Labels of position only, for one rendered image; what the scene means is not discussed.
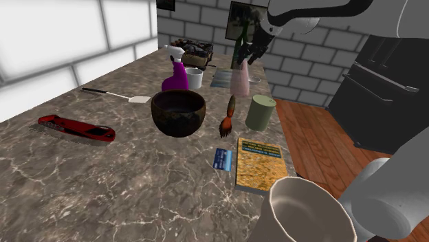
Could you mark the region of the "blue grey flat book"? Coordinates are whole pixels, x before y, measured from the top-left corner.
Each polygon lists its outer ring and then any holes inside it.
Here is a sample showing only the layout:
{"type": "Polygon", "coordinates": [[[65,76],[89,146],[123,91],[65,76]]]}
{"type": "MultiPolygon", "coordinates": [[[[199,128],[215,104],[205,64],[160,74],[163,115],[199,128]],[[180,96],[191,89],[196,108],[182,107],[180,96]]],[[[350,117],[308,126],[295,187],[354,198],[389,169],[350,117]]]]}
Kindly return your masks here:
{"type": "Polygon", "coordinates": [[[212,82],[210,83],[211,87],[222,87],[229,88],[230,81],[232,77],[231,69],[217,69],[213,75],[212,82]]]}

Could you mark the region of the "beige faceted pot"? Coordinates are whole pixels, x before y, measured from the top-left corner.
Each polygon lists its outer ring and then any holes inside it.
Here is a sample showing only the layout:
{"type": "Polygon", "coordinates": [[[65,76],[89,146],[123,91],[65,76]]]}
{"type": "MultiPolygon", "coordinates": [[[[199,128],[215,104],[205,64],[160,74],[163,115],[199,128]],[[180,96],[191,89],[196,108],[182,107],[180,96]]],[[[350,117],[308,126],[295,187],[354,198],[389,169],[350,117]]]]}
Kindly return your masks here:
{"type": "Polygon", "coordinates": [[[275,181],[247,242],[357,242],[352,220],[324,188],[299,177],[275,181]]]}

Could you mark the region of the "olive green can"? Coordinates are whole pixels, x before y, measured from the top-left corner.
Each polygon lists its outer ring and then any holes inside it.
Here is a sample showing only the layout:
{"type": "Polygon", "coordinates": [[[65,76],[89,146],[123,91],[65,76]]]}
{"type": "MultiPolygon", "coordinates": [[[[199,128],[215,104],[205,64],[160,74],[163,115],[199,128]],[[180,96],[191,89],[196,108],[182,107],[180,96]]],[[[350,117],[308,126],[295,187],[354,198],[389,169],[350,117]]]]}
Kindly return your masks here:
{"type": "Polygon", "coordinates": [[[245,124],[254,131],[266,130],[276,101],[268,96],[254,95],[247,113],[245,124]]]}

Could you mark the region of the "dark brown bowl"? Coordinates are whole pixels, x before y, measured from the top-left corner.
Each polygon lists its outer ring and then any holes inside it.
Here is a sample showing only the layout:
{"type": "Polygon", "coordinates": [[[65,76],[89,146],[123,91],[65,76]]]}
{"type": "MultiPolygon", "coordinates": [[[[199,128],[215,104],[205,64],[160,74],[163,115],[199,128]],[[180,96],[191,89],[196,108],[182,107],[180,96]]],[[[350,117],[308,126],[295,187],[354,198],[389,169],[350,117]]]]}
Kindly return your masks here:
{"type": "Polygon", "coordinates": [[[174,138],[192,135],[202,125],[205,114],[206,101],[191,90],[161,91],[151,101],[151,115],[156,127],[174,138]]]}

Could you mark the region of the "small dark wall picture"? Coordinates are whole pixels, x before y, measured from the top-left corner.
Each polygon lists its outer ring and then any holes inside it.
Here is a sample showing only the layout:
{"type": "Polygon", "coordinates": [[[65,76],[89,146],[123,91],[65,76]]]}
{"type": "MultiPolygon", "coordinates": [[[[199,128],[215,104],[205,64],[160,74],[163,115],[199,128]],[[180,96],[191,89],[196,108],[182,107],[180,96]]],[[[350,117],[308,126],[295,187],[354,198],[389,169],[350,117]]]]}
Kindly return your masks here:
{"type": "Polygon", "coordinates": [[[156,0],[156,4],[158,9],[175,11],[175,0],[156,0]]]}

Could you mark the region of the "red folding saw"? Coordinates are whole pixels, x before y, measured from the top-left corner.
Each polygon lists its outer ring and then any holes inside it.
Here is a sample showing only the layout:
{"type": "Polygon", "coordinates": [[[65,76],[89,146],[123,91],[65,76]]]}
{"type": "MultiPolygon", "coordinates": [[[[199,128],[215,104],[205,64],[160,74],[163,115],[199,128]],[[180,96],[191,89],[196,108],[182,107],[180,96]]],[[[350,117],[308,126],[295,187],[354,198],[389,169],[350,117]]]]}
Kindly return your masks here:
{"type": "Polygon", "coordinates": [[[90,146],[106,146],[116,138],[116,132],[108,126],[96,126],[58,115],[40,117],[29,128],[53,138],[90,146]]]}

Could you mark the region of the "dark box with dark items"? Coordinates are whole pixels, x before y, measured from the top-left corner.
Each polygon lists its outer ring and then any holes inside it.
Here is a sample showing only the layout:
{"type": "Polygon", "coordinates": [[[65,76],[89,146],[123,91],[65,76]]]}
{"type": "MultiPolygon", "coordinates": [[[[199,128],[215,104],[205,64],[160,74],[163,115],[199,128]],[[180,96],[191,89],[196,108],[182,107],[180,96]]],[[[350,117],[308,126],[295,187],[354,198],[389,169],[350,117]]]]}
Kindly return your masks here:
{"type": "Polygon", "coordinates": [[[208,63],[212,60],[212,43],[204,43],[190,39],[178,39],[171,42],[170,45],[180,47],[185,51],[181,58],[185,67],[196,67],[205,71],[208,63]]]}

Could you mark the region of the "yellow book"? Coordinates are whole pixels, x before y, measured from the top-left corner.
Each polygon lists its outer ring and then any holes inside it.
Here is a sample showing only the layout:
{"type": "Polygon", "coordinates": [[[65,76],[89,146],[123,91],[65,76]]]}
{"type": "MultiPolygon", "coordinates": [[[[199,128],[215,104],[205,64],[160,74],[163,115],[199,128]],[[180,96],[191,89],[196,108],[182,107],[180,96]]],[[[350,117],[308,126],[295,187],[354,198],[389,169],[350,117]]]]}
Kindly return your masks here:
{"type": "Polygon", "coordinates": [[[238,138],[235,180],[237,190],[264,196],[276,180],[288,175],[279,145],[238,138]]]}

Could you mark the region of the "white cup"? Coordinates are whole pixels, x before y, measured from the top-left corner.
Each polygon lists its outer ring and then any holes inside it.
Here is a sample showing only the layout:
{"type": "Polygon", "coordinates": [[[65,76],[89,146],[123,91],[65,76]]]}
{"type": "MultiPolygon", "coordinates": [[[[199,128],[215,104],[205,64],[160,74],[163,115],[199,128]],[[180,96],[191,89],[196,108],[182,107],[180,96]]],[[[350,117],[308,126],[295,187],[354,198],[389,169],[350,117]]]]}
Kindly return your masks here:
{"type": "Polygon", "coordinates": [[[188,88],[199,89],[202,84],[204,72],[196,67],[187,67],[185,68],[185,71],[188,79],[188,88]]]}

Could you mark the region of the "dark framed wall picture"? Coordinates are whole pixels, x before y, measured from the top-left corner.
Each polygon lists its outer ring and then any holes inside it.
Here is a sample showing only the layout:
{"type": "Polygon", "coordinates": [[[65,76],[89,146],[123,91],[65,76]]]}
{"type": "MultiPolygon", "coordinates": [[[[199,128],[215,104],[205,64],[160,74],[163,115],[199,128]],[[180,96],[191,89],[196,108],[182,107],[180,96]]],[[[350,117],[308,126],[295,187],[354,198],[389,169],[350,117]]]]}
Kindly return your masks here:
{"type": "Polygon", "coordinates": [[[225,39],[237,40],[247,26],[247,41],[252,42],[254,32],[266,11],[265,6],[231,1],[225,39]]]}

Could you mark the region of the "dark green tall bottle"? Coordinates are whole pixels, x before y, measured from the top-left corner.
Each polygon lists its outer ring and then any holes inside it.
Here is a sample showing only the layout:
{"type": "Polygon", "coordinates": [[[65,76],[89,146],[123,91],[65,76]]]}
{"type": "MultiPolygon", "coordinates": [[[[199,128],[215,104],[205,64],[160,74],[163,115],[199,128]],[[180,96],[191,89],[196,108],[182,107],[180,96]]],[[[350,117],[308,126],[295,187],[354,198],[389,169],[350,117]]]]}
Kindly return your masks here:
{"type": "Polygon", "coordinates": [[[240,64],[238,64],[238,60],[239,60],[239,53],[240,53],[240,49],[243,43],[247,43],[248,41],[248,26],[250,24],[249,20],[244,20],[243,22],[243,30],[241,32],[241,34],[237,37],[235,46],[234,46],[234,53],[233,53],[233,57],[232,57],[232,62],[231,62],[231,69],[238,69],[240,68],[240,64]]]}

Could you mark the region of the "blue card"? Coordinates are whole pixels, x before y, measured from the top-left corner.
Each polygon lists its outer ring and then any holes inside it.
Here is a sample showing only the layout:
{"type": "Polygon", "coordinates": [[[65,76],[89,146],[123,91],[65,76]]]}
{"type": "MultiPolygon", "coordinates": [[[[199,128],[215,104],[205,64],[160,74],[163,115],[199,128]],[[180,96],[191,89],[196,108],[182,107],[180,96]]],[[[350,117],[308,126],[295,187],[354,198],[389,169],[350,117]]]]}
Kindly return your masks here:
{"type": "Polygon", "coordinates": [[[230,172],[232,167],[232,151],[223,148],[217,148],[212,167],[230,172]]]}

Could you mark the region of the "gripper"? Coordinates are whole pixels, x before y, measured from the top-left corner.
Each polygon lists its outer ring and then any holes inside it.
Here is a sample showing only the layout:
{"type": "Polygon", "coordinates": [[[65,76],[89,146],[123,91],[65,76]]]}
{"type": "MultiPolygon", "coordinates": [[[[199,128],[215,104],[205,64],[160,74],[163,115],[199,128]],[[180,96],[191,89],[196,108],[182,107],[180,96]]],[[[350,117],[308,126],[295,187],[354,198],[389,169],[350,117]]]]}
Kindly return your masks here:
{"type": "Polygon", "coordinates": [[[249,56],[248,65],[251,65],[256,59],[260,58],[268,49],[268,45],[272,42],[274,35],[270,31],[266,32],[259,27],[253,36],[252,44],[243,43],[238,50],[237,64],[240,65],[243,60],[249,56]]]}

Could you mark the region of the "brown brush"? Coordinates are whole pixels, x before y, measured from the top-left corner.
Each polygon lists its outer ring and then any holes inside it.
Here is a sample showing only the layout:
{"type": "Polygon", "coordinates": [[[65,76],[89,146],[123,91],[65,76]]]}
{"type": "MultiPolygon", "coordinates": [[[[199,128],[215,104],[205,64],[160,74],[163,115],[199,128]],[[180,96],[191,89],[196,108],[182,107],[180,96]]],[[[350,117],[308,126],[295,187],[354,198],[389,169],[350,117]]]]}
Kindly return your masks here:
{"type": "Polygon", "coordinates": [[[228,102],[226,117],[221,121],[219,125],[220,138],[227,137],[232,131],[231,118],[234,114],[234,109],[235,109],[235,96],[232,95],[228,102]]]}

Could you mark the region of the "purple spray bottle white head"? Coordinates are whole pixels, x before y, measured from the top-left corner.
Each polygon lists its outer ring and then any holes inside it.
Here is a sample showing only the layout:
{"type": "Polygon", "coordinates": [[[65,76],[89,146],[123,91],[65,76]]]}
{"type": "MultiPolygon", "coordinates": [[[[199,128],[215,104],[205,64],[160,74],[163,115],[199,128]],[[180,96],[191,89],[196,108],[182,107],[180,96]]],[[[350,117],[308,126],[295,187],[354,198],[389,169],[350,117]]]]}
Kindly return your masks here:
{"type": "Polygon", "coordinates": [[[169,89],[189,89],[187,73],[182,63],[182,56],[185,51],[181,47],[172,45],[165,45],[164,47],[168,51],[173,64],[173,75],[163,81],[162,91],[169,89]]]}

